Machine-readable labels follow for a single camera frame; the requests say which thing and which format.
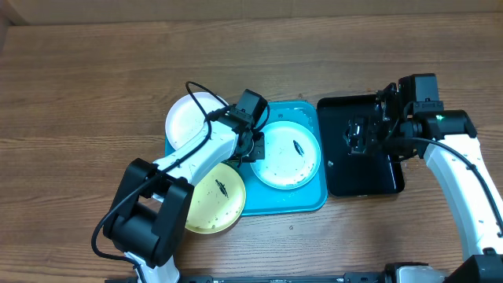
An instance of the wooden table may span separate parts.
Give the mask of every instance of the wooden table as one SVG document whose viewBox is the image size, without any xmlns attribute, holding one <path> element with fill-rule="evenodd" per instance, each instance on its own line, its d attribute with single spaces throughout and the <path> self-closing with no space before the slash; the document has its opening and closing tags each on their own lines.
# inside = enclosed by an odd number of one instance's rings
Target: wooden table
<svg viewBox="0 0 503 283">
<path fill-rule="evenodd" d="M 126 166 L 163 155 L 164 119 L 194 80 L 235 102 L 371 94 L 434 72 L 449 109 L 479 131 L 503 187 L 503 16 L 456 14 L 12 27 L 0 57 L 0 278 L 102 282 L 130 265 L 96 257 L 90 235 Z M 422 160 L 397 198 L 329 198 L 313 213 L 243 218 L 187 237 L 184 273 L 325 275 L 395 261 L 452 271 L 456 226 Z M 110 241 L 98 244 L 114 252 Z"/>
</svg>

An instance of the white plate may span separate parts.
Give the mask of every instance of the white plate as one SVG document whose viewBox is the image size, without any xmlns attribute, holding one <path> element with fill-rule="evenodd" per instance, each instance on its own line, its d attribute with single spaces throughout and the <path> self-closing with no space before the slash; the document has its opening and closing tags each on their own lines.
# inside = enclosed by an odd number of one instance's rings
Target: white plate
<svg viewBox="0 0 503 283">
<path fill-rule="evenodd" d="M 220 101 L 207 92 L 194 93 L 204 111 L 209 113 L 224 107 Z M 174 150 L 180 149 L 201 131 L 204 125 L 204 115 L 196 102 L 185 95 L 176 101 L 166 116 L 165 131 L 167 140 Z"/>
<path fill-rule="evenodd" d="M 307 184 L 318 172 L 321 150 L 314 135 L 298 123 L 280 121 L 266 125 L 266 158 L 251 164 L 257 177 L 277 189 Z"/>
</svg>

